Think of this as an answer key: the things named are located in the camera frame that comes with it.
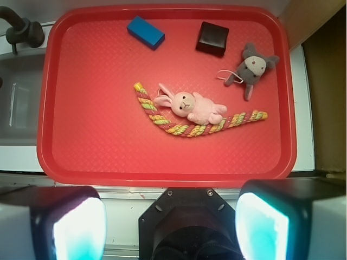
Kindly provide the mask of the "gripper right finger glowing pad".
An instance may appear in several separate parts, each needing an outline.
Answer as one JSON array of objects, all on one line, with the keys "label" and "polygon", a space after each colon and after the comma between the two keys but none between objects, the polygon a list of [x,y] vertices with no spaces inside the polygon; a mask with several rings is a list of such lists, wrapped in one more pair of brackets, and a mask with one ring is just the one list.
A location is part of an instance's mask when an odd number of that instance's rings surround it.
[{"label": "gripper right finger glowing pad", "polygon": [[244,259],[346,259],[346,182],[249,180],[235,228]]}]

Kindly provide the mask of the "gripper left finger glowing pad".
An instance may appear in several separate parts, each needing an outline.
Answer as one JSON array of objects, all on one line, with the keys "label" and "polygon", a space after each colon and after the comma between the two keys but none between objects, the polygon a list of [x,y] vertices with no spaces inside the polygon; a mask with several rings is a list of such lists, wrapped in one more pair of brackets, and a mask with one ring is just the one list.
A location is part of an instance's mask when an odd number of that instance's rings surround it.
[{"label": "gripper left finger glowing pad", "polygon": [[91,186],[1,188],[1,259],[102,259],[106,232]]}]

